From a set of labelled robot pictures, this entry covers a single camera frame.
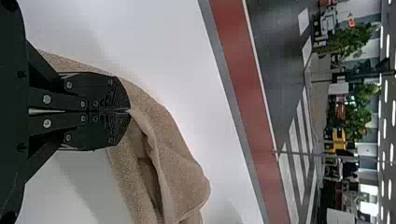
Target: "red stripe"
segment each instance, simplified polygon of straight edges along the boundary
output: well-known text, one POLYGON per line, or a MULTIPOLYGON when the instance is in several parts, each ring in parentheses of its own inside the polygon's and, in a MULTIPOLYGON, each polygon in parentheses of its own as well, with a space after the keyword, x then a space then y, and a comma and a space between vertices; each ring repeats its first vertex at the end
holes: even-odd
POLYGON ((270 223, 289 224, 242 0, 210 0, 270 223))

